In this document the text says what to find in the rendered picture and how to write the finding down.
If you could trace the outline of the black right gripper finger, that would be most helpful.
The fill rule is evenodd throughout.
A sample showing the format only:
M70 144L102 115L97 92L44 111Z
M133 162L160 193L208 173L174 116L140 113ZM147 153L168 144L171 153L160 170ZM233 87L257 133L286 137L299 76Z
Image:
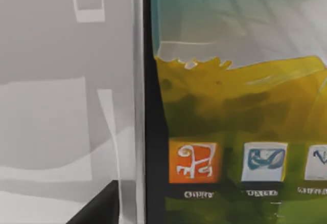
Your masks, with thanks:
M119 182L112 180L66 224L119 224Z

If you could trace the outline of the black smartphone with colourful screen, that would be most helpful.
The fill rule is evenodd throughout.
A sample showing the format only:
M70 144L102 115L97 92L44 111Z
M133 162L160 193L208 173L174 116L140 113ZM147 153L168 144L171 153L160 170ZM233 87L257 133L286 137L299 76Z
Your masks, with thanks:
M327 0L143 0L144 224L327 224Z

